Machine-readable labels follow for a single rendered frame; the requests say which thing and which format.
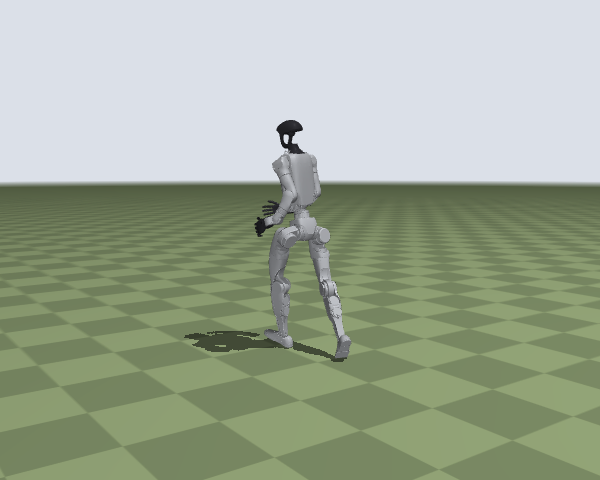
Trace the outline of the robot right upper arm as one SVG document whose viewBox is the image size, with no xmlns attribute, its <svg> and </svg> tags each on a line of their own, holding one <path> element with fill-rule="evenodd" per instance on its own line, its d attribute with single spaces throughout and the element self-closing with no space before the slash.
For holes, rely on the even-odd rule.
<svg viewBox="0 0 600 480">
<path fill-rule="evenodd" d="M 314 188 L 315 188 L 314 199 L 315 199 L 315 198 L 318 198 L 321 195 L 321 187 L 320 187 L 319 177 L 318 177 L 318 173 L 317 173 L 317 160 L 316 160 L 316 157 L 314 155 L 310 155 L 310 157 L 312 159 L 312 165 L 313 165 Z"/>
</svg>

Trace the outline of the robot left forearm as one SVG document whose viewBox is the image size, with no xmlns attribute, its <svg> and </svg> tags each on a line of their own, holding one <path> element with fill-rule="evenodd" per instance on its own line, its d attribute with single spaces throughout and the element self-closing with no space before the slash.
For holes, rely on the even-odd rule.
<svg viewBox="0 0 600 480">
<path fill-rule="evenodd" d="M 283 193 L 281 202 L 278 209 L 270 217 L 264 219 L 265 226 L 269 225 L 280 225 L 283 222 L 283 218 L 286 217 L 287 213 L 291 210 L 291 202 L 293 199 L 293 193 L 291 191 L 285 191 Z"/>
</svg>

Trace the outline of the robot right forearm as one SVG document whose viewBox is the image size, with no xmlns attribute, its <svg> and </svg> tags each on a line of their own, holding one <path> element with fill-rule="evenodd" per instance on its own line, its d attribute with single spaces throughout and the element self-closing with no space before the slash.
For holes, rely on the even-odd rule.
<svg viewBox="0 0 600 480">
<path fill-rule="evenodd" d="M 315 198 L 315 199 L 313 200 L 313 203 L 314 203 L 316 200 L 317 200 L 317 198 Z M 304 207 L 306 208 L 307 206 L 310 206 L 310 205 L 312 205 L 313 203 L 311 203 L 311 204 L 307 204 L 307 205 L 304 205 Z M 291 206 L 291 210 L 290 210 L 290 212 L 292 212 L 292 210 L 294 210 L 294 209 L 298 209 L 298 206 Z"/>
</svg>

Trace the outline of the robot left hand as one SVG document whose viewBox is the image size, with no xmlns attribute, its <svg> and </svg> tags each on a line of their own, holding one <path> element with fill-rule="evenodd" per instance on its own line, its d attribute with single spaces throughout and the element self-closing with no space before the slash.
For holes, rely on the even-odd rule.
<svg viewBox="0 0 600 480">
<path fill-rule="evenodd" d="M 267 216 L 267 217 L 270 217 L 270 216 Z M 266 217 L 266 218 L 267 218 L 267 217 Z M 264 222 L 264 219 L 265 219 L 265 218 L 264 218 L 264 219 L 260 219 L 259 217 L 257 217 L 257 219 L 258 219 L 259 221 L 257 221 L 257 222 L 254 224 L 254 225 L 256 226 L 256 227 L 255 227 L 255 229 L 256 229 L 256 233 L 258 233 L 258 234 L 257 234 L 257 236 L 258 236 L 258 237 L 262 237 L 261 233 L 263 233 L 263 232 L 264 232 L 266 229 L 269 229 L 269 228 L 271 228 L 271 227 L 272 227 L 272 226 L 274 226 L 274 225 L 269 225 L 269 226 L 267 226 L 267 227 L 266 227 L 266 226 L 265 226 L 265 222 Z"/>
</svg>

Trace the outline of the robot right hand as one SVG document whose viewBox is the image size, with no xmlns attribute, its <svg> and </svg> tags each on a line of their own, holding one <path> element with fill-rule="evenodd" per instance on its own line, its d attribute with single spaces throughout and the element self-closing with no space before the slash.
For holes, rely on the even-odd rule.
<svg viewBox="0 0 600 480">
<path fill-rule="evenodd" d="M 272 205 L 269 205 L 269 206 L 263 206 L 263 208 L 272 208 L 272 209 L 265 209 L 265 210 L 262 210 L 262 212 L 266 212 L 266 211 L 273 211 L 273 212 L 265 213 L 265 214 L 263 214 L 263 215 L 275 214 L 275 211 L 276 211 L 276 210 L 278 209 L 278 207 L 279 207 L 279 204 L 278 204 L 277 202 L 274 202 L 274 201 L 271 201 L 271 200 L 269 200 L 268 202 L 269 202 L 269 203 L 273 203 L 273 204 L 275 204 L 275 205 L 273 205 L 273 206 L 272 206 Z M 290 213 L 294 213 L 294 212 L 288 212 L 287 214 L 290 214 Z M 272 216 L 272 215 L 271 215 L 271 216 Z M 265 217 L 265 218 L 266 218 L 266 217 Z"/>
</svg>

